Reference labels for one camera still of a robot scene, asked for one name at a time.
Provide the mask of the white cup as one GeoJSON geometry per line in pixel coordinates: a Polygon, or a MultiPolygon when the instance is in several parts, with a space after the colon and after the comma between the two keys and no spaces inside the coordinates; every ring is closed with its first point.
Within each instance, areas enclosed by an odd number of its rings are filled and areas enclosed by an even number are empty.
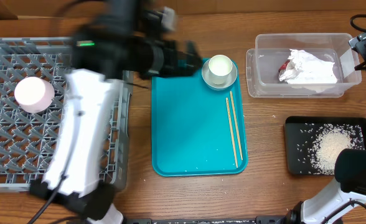
{"type": "Polygon", "coordinates": [[[210,78],[216,85],[225,83],[232,69],[233,63],[226,55],[215,55],[209,60],[210,78]]]}

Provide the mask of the white napkin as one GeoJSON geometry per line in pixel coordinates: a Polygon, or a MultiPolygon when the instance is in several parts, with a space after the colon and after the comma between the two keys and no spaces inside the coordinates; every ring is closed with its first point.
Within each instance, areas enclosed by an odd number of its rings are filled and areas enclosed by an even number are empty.
{"type": "Polygon", "coordinates": [[[321,60],[305,50],[291,49],[290,60],[286,71],[283,73],[283,81],[290,85],[298,85],[296,88],[321,93],[327,90],[324,84],[336,84],[338,78],[334,75],[334,62],[321,60]]]}

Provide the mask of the red snack wrapper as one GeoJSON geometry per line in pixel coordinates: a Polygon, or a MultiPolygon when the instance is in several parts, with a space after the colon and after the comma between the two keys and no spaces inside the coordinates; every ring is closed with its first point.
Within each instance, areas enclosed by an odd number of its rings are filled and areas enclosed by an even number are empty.
{"type": "Polygon", "coordinates": [[[282,64],[282,66],[280,66],[280,68],[278,69],[278,78],[279,81],[283,81],[283,73],[286,71],[286,67],[288,66],[288,63],[290,62],[290,60],[285,61],[284,64],[282,64]]]}

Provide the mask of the pile of rice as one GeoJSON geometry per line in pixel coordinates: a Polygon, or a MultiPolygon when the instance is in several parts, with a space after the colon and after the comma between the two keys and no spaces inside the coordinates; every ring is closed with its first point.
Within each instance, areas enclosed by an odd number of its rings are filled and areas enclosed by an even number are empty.
{"type": "Polygon", "coordinates": [[[304,123],[299,126],[299,140],[294,151],[299,154],[301,175],[333,175],[338,155],[344,149],[364,150],[364,136],[359,125],[304,123]]]}

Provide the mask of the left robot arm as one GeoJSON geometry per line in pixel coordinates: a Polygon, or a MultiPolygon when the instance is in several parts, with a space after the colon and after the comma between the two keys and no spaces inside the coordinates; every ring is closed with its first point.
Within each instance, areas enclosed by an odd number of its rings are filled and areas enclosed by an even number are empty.
{"type": "Polygon", "coordinates": [[[72,70],[57,145],[31,195],[58,203],[82,223],[122,223],[115,187],[100,180],[100,157],[110,111],[125,72],[153,77],[189,77],[202,65],[193,42],[181,52],[163,35],[176,27],[176,13],[156,11],[149,1],[109,1],[108,12],[72,35],[72,70]]]}

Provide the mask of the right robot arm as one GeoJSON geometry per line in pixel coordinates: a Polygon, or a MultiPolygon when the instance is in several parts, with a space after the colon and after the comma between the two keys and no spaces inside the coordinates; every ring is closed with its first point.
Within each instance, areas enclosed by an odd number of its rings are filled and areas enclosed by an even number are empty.
{"type": "MultiPolygon", "coordinates": [[[[355,66],[366,71],[366,29],[349,41],[364,61],[355,66]]],[[[366,209],[366,150],[344,149],[337,158],[334,178],[316,196],[299,202],[278,223],[335,223],[356,206],[366,209]]]]}

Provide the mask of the grey dishwasher rack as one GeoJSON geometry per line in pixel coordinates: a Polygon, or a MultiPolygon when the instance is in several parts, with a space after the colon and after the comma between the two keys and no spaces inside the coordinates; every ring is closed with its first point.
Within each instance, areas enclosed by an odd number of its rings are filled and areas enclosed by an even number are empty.
{"type": "Polygon", "coordinates": [[[0,38],[0,191],[22,192],[47,170],[62,119],[64,75],[70,70],[70,41],[57,38],[0,38]],[[22,110],[17,83],[35,76],[55,90],[38,114],[22,110]]]}

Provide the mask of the grey saucer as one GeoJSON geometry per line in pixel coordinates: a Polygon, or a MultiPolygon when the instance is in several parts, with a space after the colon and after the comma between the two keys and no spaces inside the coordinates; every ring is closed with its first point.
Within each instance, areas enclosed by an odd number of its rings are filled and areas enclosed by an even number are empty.
{"type": "Polygon", "coordinates": [[[232,62],[232,65],[233,65],[232,71],[227,76],[227,79],[225,80],[225,82],[223,84],[215,84],[211,81],[211,76],[210,76],[211,72],[209,69],[209,58],[205,58],[202,61],[203,61],[203,66],[202,66],[202,70],[201,70],[202,79],[210,89],[215,90],[215,91],[222,91],[222,90],[226,90],[227,88],[230,88],[231,86],[233,86],[233,84],[235,83],[235,81],[237,80],[237,77],[238,77],[237,65],[234,62],[232,62]]]}

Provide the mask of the left wooden chopstick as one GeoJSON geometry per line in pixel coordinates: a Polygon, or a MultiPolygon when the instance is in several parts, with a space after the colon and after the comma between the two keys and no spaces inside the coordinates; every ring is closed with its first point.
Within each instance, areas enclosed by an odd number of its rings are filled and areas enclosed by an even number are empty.
{"type": "Polygon", "coordinates": [[[234,138],[233,127],[232,127],[232,118],[231,118],[231,113],[230,113],[230,103],[229,103],[229,100],[227,97],[225,98],[225,101],[226,101],[226,107],[227,107],[228,123],[229,123],[229,128],[230,128],[230,136],[231,136],[231,141],[232,141],[235,167],[238,168],[237,151],[236,151],[236,147],[235,147],[235,138],[234,138]]]}

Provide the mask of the wooden chopstick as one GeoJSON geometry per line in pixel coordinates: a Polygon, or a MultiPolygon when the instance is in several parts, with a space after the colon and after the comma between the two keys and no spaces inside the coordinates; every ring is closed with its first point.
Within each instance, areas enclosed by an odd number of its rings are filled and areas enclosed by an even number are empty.
{"type": "Polygon", "coordinates": [[[230,100],[232,102],[232,110],[233,110],[233,117],[234,117],[235,129],[236,129],[236,134],[237,134],[238,148],[239,148],[239,152],[240,152],[240,159],[243,160],[241,139],[240,139],[240,133],[239,133],[239,129],[238,129],[237,115],[236,115],[236,111],[235,111],[235,104],[234,104],[234,99],[233,99],[233,93],[232,93],[231,90],[230,90],[230,100]]]}
{"type": "Polygon", "coordinates": [[[236,147],[235,147],[235,138],[234,138],[233,127],[232,127],[232,118],[231,118],[231,113],[230,113],[230,103],[229,103],[229,100],[227,97],[225,98],[225,101],[226,101],[226,107],[227,107],[228,123],[229,123],[229,128],[230,128],[230,136],[231,136],[231,141],[232,141],[235,167],[238,168],[237,151],[236,151],[236,147]]]}

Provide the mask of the right wooden chopstick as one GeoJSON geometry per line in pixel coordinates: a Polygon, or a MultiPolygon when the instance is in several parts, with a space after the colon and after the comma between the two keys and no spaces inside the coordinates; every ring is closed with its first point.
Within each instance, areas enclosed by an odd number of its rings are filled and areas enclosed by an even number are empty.
{"type": "Polygon", "coordinates": [[[232,93],[231,90],[230,90],[230,100],[232,102],[232,110],[233,110],[233,117],[234,117],[235,129],[236,129],[236,134],[237,134],[238,148],[239,148],[239,152],[240,152],[240,159],[243,160],[241,139],[240,139],[240,133],[239,133],[239,129],[238,129],[237,115],[236,115],[236,111],[235,111],[235,104],[234,104],[234,99],[233,99],[233,93],[232,93]]]}

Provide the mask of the teal plastic tray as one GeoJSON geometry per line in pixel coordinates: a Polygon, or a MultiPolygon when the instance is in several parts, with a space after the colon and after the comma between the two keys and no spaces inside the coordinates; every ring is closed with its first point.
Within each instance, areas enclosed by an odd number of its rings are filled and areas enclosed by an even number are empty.
{"type": "Polygon", "coordinates": [[[240,81],[210,89],[201,70],[191,77],[153,78],[151,87],[153,169],[164,177],[239,174],[248,164],[240,81]],[[243,160],[240,159],[230,90],[233,93],[243,160]],[[235,167],[225,98],[230,103],[237,151],[235,167]]]}

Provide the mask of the clear plastic bin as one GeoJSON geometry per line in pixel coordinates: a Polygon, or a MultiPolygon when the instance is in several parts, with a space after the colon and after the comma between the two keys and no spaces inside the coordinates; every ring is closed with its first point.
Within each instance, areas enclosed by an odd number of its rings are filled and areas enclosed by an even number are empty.
{"type": "Polygon", "coordinates": [[[339,98],[362,81],[354,67],[358,55],[349,47],[346,33],[260,34],[255,48],[246,52],[248,92],[254,98],[339,98]],[[279,80],[278,70],[292,50],[304,50],[332,62],[336,83],[289,84],[279,80]]]}

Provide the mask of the black tray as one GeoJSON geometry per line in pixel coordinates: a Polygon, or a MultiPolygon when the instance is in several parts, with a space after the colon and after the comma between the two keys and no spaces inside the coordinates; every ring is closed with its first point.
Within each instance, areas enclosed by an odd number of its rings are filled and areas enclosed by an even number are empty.
{"type": "Polygon", "coordinates": [[[299,126],[304,123],[331,123],[331,124],[351,124],[359,125],[362,128],[364,136],[364,146],[366,149],[366,119],[351,117],[315,117],[315,116],[290,116],[284,124],[284,137],[286,148],[286,161],[288,170],[292,175],[300,175],[296,172],[299,170],[299,163],[294,160],[299,154],[294,151],[294,144],[298,142],[299,126]]]}

